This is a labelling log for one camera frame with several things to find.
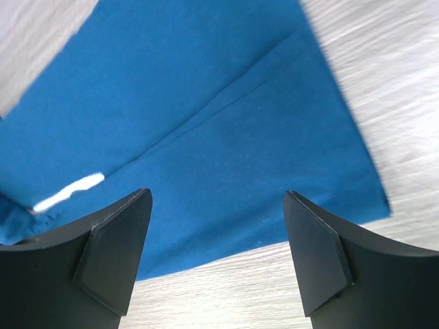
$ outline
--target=crumpled blue fabric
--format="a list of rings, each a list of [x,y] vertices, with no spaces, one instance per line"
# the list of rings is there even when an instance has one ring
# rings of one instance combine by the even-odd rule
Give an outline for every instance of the crumpled blue fabric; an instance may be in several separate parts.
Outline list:
[[[293,0],[101,0],[0,141],[0,192],[17,209],[106,176],[43,215],[1,222],[0,243],[147,187],[140,280],[286,241],[286,190],[355,223],[390,212]]]

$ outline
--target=white strip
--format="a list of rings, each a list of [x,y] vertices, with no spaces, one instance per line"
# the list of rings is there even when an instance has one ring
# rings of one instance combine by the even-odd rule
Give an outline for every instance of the white strip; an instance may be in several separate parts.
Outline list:
[[[80,180],[77,180],[76,182],[64,187],[61,191],[59,191],[55,195],[49,197],[48,199],[45,199],[41,202],[38,202],[34,206],[34,212],[35,213],[45,212],[47,209],[55,206],[56,204],[60,203],[61,201],[64,201],[64,200],[67,200],[68,198],[70,198],[72,193],[74,193],[76,191],[86,191],[89,188],[92,188],[92,187],[98,185],[104,179],[105,179],[105,176],[103,173],[94,173],[93,175],[89,175],[89,176],[86,176],[84,178],[81,178]]]

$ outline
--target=blue fabric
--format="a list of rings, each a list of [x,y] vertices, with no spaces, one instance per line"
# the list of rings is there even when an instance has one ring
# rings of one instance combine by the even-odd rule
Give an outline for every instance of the blue fabric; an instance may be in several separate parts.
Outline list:
[[[390,211],[293,0],[101,0],[0,140],[0,191],[24,207],[106,176],[0,242],[152,190],[138,279],[286,241],[286,190],[355,223]]]

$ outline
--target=blue cloth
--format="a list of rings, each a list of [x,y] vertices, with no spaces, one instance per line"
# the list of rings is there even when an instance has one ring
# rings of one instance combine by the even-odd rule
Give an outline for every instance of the blue cloth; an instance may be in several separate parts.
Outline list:
[[[355,223],[390,211],[293,0],[101,0],[0,140],[0,191],[21,206],[106,176],[0,242],[152,190],[138,279],[286,241],[286,190]]]

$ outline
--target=light wood surface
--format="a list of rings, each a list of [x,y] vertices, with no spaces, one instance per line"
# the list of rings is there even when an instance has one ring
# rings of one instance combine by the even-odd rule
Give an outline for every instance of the light wood surface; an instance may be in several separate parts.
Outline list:
[[[0,114],[95,2],[0,1]],[[439,3],[302,2],[390,196],[394,216],[366,227],[439,249]],[[138,282],[121,323],[123,329],[310,327],[286,243]]]

